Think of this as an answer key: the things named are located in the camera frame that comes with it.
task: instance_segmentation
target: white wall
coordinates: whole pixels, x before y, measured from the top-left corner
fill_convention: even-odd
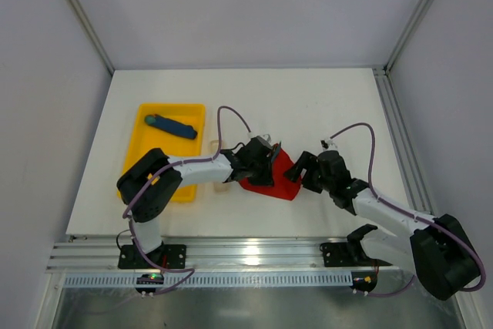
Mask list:
[[[80,0],[117,69],[383,65],[418,0]]]
[[[493,302],[493,0],[435,0],[392,72],[438,209],[485,262]]]
[[[109,74],[65,0],[0,0],[0,324],[32,327]]]

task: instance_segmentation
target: white table surface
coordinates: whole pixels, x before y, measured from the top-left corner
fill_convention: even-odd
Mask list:
[[[115,235],[127,229],[116,181],[143,102],[198,102],[206,106],[202,153],[216,139],[216,110],[237,109],[256,134],[269,133],[295,161],[303,150],[318,154],[320,140],[351,123],[370,123],[377,135],[374,183],[407,204],[397,159],[371,69],[215,69],[117,71],[99,120],[67,228],[68,234]],[[243,124],[223,112],[229,146],[246,141]],[[367,179],[370,134],[353,129],[337,139],[355,177]],[[366,220],[338,209],[328,194],[302,189],[294,201],[247,192],[238,184],[214,193],[198,186],[192,203],[170,203],[159,217],[167,236],[339,237]]]

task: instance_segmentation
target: red cloth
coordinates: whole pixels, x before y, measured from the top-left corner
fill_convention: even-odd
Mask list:
[[[297,182],[292,183],[284,177],[284,173],[288,171],[293,164],[291,158],[281,148],[272,165],[273,186],[251,185],[248,182],[248,179],[241,180],[240,185],[245,190],[260,193],[264,196],[274,196],[276,198],[281,198],[282,200],[293,200],[300,191],[301,178],[299,178]]]

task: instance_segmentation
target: metal frame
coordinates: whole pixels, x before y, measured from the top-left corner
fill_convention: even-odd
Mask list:
[[[186,266],[196,273],[194,287],[342,287],[352,284],[353,272],[373,267],[324,267],[320,244],[345,238],[165,238],[165,243],[186,244]],[[131,243],[122,237],[121,243]],[[72,237],[56,243],[46,273],[51,279],[36,328],[51,327],[62,288],[128,289],[140,274],[158,270],[118,270],[119,250],[114,237]],[[381,267],[396,271],[396,267]]]
[[[92,43],[94,49],[98,53],[98,56],[100,57],[103,65],[106,67],[109,74],[113,76],[113,73],[115,72],[115,67],[110,57],[108,56],[108,53],[104,49],[104,46],[102,45],[101,40],[99,39],[98,34],[96,33],[94,27],[92,27],[92,24],[89,21],[89,18],[86,12],[84,11],[84,8],[82,7],[80,1],[67,0],[67,2],[69,3],[71,10],[74,12],[74,15],[79,21],[79,24],[81,25],[82,29],[86,33],[89,41]],[[413,35],[414,31],[421,23],[421,20],[423,19],[427,10],[430,8],[432,2],[433,0],[419,0],[416,7],[414,7],[413,12],[411,13],[411,17],[407,21],[404,30],[399,36],[399,39],[397,40],[395,47],[392,49],[391,55],[387,63],[385,64],[385,66],[383,66],[383,69],[386,74],[388,74],[395,66],[395,63],[399,59],[402,51],[404,50],[406,44],[408,43],[409,38]]]
[[[388,59],[387,65],[385,66],[385,72],[387,73],[387,75],[394,68],[395,63],[401,56],[402,51],[406,47],[414,31],[416,31],[416,29],[418,28],[419,24],[421,23],[424,15],[426,15],[426,12],[430,8],[433,1],[434,0],[419,0],[418,3],[416,4],[416,7],[414,7],[411,17],[407,21],[407,24],[404,27],[403,32],[399,36],[399,39],[397,40],[397,43]]]
[[[98,53],[98,56],[100,57],[102,64],[106,67],[108,73],[111,76],[113,76],[113,73],[115,73],[115,67],[112,64],[111,59],[108,56],[108,53],[106,53],[106,50],[102,46],[98,34],[96,34],[96,31],[92,27],[91,22],[87,18],[87,14],[84,11],[84,8],[80,4],[79,0],[67,0],[67,2],[69,3],[71,10],[74,12],[74,15],[76,16],[77,20],[79,21],[82,30],[84,30],[84,32],[86,33],[88,40],[91,42],[96,53]]]
[[[418,164],[418,158],[411,145],[411,138],[397,103],[391,79],[382,70],[374,70],[374,76],[382,107],[384,108],[385,119],[391,132],[407,200],[415,210],[434,211],[436,209],[427,191],[427,186]]]

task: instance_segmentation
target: blue object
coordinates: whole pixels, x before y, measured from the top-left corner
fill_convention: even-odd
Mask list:
[[[148,115],[144,121],[147,125],[156,127],[174,136],[185,139],[195,139],[197,137],[197,131],[193,129],[193,126],[179,123],[174,119],[167,119],[160,115]]]

